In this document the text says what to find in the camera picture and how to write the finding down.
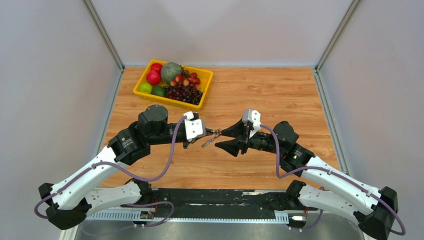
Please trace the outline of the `large silver keyring with clips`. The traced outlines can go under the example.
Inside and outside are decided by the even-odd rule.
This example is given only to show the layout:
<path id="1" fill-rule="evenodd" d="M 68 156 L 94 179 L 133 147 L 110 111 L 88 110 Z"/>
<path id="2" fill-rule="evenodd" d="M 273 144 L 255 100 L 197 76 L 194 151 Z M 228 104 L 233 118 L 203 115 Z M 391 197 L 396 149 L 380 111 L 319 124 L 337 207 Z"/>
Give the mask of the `large silver keyring with clips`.
<path id="1" fill-rule="evenodd" d="M 210 145 L 211 143 L 213 143 L 217 138 L 219 138 L 222 135 L 222 130 L 221 129 L 214 129 L 210 131 L 210 135 L 211 138 L 208 139 L 206 142 L 204 142 L 201 145 L 201 148 L 205 148 L 206 146 Z"/>

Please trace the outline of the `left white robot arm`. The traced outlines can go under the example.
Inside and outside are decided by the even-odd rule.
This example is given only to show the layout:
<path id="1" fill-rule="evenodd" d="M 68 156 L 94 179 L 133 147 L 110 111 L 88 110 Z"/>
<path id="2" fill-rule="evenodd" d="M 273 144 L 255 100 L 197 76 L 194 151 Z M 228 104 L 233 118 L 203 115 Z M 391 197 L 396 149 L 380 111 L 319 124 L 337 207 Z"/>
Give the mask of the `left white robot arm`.
<path id="1" fill-rule="evenodd" d="M 153 201 L 149 184 L 157 177 L 141 177 L 131 173 L 132 182 L 119 187 L 99 190 L 98 186 L 117 172 L 129 173 L 129 166 L 151 153 L 154 145 L 170 145 L 169 157 L 162 178 L 171 166 L 175 146 L 184 148 L 197 140 L 210 136 L 213 131 L 205 126 L 196 112 L 186 112 L 176 123 L 168 121 L 169 112 L 162 105 L 151 105 L 138 115 L 138 119 L 109 140 L 108 144 L 87 164 L 66 179 L 39 186 L 40 203 L 47 204 L 41 213 L 40 204 L 34 213 L 48 220 L 60 230 L 71 229 L 89 215 L 121 205 L 147 207 Z"/>

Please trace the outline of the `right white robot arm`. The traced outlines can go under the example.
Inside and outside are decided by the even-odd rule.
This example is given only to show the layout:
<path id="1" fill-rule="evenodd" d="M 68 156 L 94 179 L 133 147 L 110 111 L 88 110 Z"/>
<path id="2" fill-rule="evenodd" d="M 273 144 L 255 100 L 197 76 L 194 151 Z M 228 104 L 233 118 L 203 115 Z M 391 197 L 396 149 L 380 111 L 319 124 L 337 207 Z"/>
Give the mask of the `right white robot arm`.
<path id="1" fill-rule="evenodd" d="M 292 209 L 303 205 L 331 212 L 357 224 L 375 240 L 386 240 L 394 233 L 392 226 L 399 220 L 394 189 L 368 185 L 332 167 L 298 144 L 299 135 L 287 121 L 274 128 L 263 124 L 259 128 L 268 132 L 256 131 L 254 124 L 240 120 L 221 131 L 221 135 L 231 140 L 217 142 L 215 146 L 234 157 L 248 149 L 274 153 L 278 178 L 296 175 L 324 187 L 320 190 L 294 180 L 285 195 L 286 204 Z"/>

